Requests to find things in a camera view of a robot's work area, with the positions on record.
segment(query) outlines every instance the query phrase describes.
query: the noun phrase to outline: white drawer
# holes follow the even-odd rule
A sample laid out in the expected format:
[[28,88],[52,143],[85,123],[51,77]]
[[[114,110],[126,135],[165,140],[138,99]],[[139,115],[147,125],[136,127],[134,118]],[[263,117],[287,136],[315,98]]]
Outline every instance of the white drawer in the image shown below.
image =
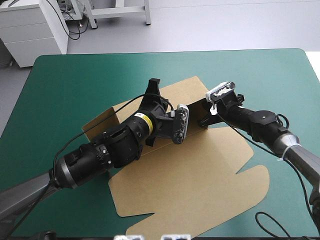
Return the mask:
[[0,28],[0,39],[6,43],[53,38],[47,23]]
[[8,48],[20,67],[33,66],[37,57],[42,55],[62,54],[53,37],[10,42],[5,43],[5,46]]
[[40,7],[0,11],[0,28],[45,23]]

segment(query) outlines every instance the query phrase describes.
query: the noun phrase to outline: white cabinet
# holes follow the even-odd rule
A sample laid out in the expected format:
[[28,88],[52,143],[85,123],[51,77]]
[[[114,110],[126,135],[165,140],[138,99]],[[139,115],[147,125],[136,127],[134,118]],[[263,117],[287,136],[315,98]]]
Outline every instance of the white cabinet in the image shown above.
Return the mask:
[[0,39],[20,67],[33,66],[42,55],[66,54],[69,33],[56,0],[13,0],[0,5]]

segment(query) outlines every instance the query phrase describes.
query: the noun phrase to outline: white table leg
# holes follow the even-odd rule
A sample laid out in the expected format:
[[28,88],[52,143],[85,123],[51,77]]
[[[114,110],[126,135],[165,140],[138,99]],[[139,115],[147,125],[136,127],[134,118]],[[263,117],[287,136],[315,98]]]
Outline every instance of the white table leg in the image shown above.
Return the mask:
[[151,16],[150,16],[150,7],[149,7],[149,0],[144,0],[144,10],[145,10],[145,19],[146,24],[151,24]]
[[96,29],[98,26],[95,22],[95,18],[91,12],[92,9],[92,3],[91,0],[84,0],[84,6],[85,6],[85,11],[86,11],[86,16],[89,18],[90,25],[93,29]]

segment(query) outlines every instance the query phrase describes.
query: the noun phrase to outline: yellow band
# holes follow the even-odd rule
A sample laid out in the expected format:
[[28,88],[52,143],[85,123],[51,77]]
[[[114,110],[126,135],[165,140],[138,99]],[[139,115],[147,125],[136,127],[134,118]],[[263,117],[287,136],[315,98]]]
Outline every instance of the yellow band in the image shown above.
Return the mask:
[[152,125],[152,121],[150,120],[150,118],[141,112],[137,112],[134,116],[142,118],[146,122],[146,124],[149,127],[149,135],[150,135],[154,130],[154,126]]

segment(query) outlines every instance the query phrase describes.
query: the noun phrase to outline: black cable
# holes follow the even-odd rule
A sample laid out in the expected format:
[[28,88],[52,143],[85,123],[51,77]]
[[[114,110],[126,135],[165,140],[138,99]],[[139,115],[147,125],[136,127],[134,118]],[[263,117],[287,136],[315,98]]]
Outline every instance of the black cable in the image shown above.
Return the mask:
[[286,124],[285,128],[289,129],[290,123],[289,123],[288,118],[285,115],[282,115],[280,113],[275,116],[275,118],[278,121],[278,123],[281,124],[283,127],[284,127],[284,123],[281,121],[280,117],[282,117],[284,119],[284,121],[285,121],[285,124]]
[[[255,143],[255,142],[253,142],[252,140],[250,140],[248,137],[244,136],[241,132],[239,132],[239,131],[236,129],[236,127],[234,127],[234,126],[232,126],[231,124],[229,124],[229,123],[228,123],[226,120],[224,120],[218,113],[217,113],[217,115],[218,115],[218,117],[219,117],[225,124],[227,124],[230,128],[232,128],[234,131],[236,131],[236,132],[237,132],[240,136],[242,136],[244,139],[246,139],[247,141],[249,141],[250,143],[252,143],[252,144],[255,145],[256,147],[264,150],[265,152],[267,152],[267,153],[269,153],[269,154],[271,154],[271,155],[273,155],[273,156],[275,156],[275,157],[279,157],[278,155],[276,155],[276,154],[273,153],[272,151],[269,151],[268,149],[264,148],[263,146],[260,146],[259,144],[257,144],[257,143]],[[285,128],[288,129],[289,126],[290,126],[290,123],[289,123],[289,120],[287,119],[287,117],[284,116],[284,115],[282,115],[282,114],[277,114],[277,115],[276,115],[276,119],[277,119],[278,123],[281,124],[282,126],[284,126],[284,125],[283,125],[283,122],[281,121],[281,119],[280,119],[279,117],[282,117],[282,118],[285,120],[285,123],[286,123]],[[310,215],[310,217],[311,217],[311,219],[312,219],[314,225],[316,226],[316,228],[317,228],[317,230],[318,230],[318,233],[319,233],[319,235],[320,235],[320,229],[317,227],[316,220],[315,220],[314,216],[312,215],[312,211],[311,211],[311,208],[310,208],[310,205],[309,205],[309,202],[308,202],[308,194],[307,194],[306,186],[305,186],[304,181],[303,181],[303,179],[302,179],[302,177],[301,177],[301,174],[300,174],[299,171],[296,169],[296,167],[295,167],[291,162],[289,162],[288,159],[283,159],[283,160],[284,160],[287,164],[289,164],[289,166],[294,170],[294,172],[297,174],[297,176],[298,176],[298,178],[299,178],[299,180],[300,180],[300,184],[301,184],[302,189],[303,189],[303,195],[304,195],[304,200],[305,200],[305,204],[306,204],[307,211],[308,211],[308,213],[309,213],[309,215]],[[268,231],[267,229],[265,229],[265,228],[260,224],[260,222],[259,222],[259,220],[258,220],[258,215],[259,215],[259,214],[264,214],[264,215],[268,216],[269,218],[271,218],[271,219],[285,232],[285,234],[289,237],[289,239],[291,239],[291,237],[290,237],[290,235],[288,234],[288,232],[285,230],[285,228],[284,228],[278,221],[276,221],[272,216],[270,216],[270,215],[267,214],[266,212],[260,211],[260,212],[257,212],[257,213],[255,214],[255,221],[256,221],[256,223],[259,225],[259,227],[260,227],[263,231],[265,231],[267,234],[273,236],[274,238],[279,239],[279,237],[278,237],[277,235],[275,235],[275,234],[273,234],[272,232]]]
[[[70,15],[70,13],[68,13],[68,11],[66,11],[66,10],[64,10],[64,9],[61,9],[61,8],[60,8],[60,10],[61,10],[62,12],[64,12],[64,13],[66,13],[72,20],[74,20],[74,18]],[[88,20],[87,20],[87,22],[86,22],[86,27],[85,27],[84,31],[80,32],[80,29],[79,29],[79,27],[77,26],[79,32],[74,32],[74,31],[70,31],[70,30],[69,30],[69,33],[72,33],[72,34],[83,34],[83,33],[85,33],[85,32],[87,31],[88,26],[89,26],[89,18],[88,18]]]
[[317,226],[316,224],[316,220],[312,214],[312,211],[311,211],[311,208],[310,208],[310,205],[309,205],[309,201],[308,201],[308,194],[307,194],[307,190],[306,190],[306,186],[304,184],[304,181],[301,177],[301,174],[299,173],[299,171],[297,170],[297,168],[286,158],[283,159],[287,164],[289,164],[289,166],[294,170],[294,172],[296,173],[296,175],[298,176],[299,180],[300,180],[300,183],[301,183],[301,186],[302,186],[302,189],[303,189],[303,195],[304,195],[304,201],[305,201],[305,205],[306,205],[306,208],[308,210],[308,213],[314,223],[315,226]]
[[265,231],[267,234],[269,234],[270,236],[278,239],[278,240],[281,240],[281,238],[278,236],[278,235],[275,235],[274,233],[270,232],[268,229],[266,229],[259,221],[258,219],[258,216],[262,214],[262,215],[266,215],[267,217],[269,217],[272,221],[274,221],[282,230],[283,232],[288,236],[288,238],[291,240],[291,236],[289,235],[289,233],[286,231],[286,229],[276,220],[274,219],[271,215],[269,215],[268,213],[264,212],[264,211],[258,211],[254,218],[255,218],[255,221],[256,223],[259,225],[259,227]]
[[59,14],[58,14],[58,12],[56,11],[55,7],[52,6],[52,4],[51,4],[51,2],[49,2],[49,0],[46,0],[46,2],[47,2],[48,4],[50,4],[50,6],[52,7],[52,9],[54,10],[55,14],[57,15],[57,17],[58,17],[58,19],[59,19],[59,21],[60,21],[60,23],[61,23],[61,26],[62,26],[63,30],[64,30],[65,34],[68,36],[68,38],[70,38],[70,39],[72,39],[72,40],[78,40],[78,39],[80,38],[80,35],[81,35],[81,34],[80,34],[80,29],[78,28],[78,30],[79,30],[79,33],[78,33],[79,36],[78,36],[77,38],[71,37],[71,36],[68,34],[67,30],[65,29],[65,26],[64,26],[64,24],[62,23],[61,18],[59,17]]
[[219,115],[219,113],[217,113],[218,117],[225,123],[227,124],[230,128],[232,128],[234,131],[236,131],[241,137],[243,137],[245,140],[247,140],[248,142],[252,143],[253,145],[255,145],[256,147],[262,149],[263,151],[267,152],[268,154],[271,154],[275,157],[279,157],[278,155],[276,155],[275,153],[273,153],[272,151],[269,151],[268,149],[264,148],[263,146],[260,146],[259,144],[255,143],[254,141],[252,141],[251,139],[249,139],[248,137],[246,137],[245,135],[243,135],[241,132],[239,132],[235,126],[232,126],[231,124],[229,124],[226,120],[223,119],[222,116]]
[[131,104],[133,101],[135,101],[138,98],[144,97],[144,96],[156,96],[161,98],[162,100],[164,100],[165,102],[168,103],[168,105],[171,108],[171,111],[174,111],[174,107],[173,105],[169,102],[168,99],[165,99],[163,96],[160,96],[158,94],[153,94],[153,93],[145,93],[145,94],[141,94],[139,96],[136,96],[135,98],[131,99],[130,101],[128,101],[125,105],[123,105],[122,107],[120,107],[118,110],[116,110],[113,114],[111,114],[108,117],[105,117],[104,119],[100,120],[98,123],[96,123],[95,125],[89,127],[87,130],[77,134],[76,136],[74,136],[73,138],[71,138],[54,156],[54,161],[53,161],[53,174],[52,174],[52,178],[50,180],[50,182],[48,183],[48,185],[45,187],[45,189],[43,190],[43,192],[39,195],[39,197],[35,200],[35,202],[33,203],[33,205],[28,209],[28,211],[23,215],[23,217],[20,219],[20,221],[12,228],[12,230],[8,233],[8,235],[4,238],[4,240],[8,240],[8,238],[11,236],[11,234],[23,223],[23,221],[27,218],[27,216],[32,212],[32,210],[36,207],[36,205],[40,202],[40,200],[43,198],[43,196],[47,193],[49,187],[54,183],[55,180],[55,168],[56,168],[56,164],[57,164],[57,158],[59,156],[59,154],[61,152],[63,152],[63,150],[66,149],[66,147],[75,139],[77,139],[78,137],[80,137],[81,135],[85,134],[86,132],[90,131],[91,129],[95,128],[96,126],[98,126],[99,124],[101,124],[102,122],[108,120],[109,118],[111,118],[113,115],[115,115],[116,113],[118,113],[119,111],[121,111],[123,108],[125,108],[126,106],[128,106],[129,104]]

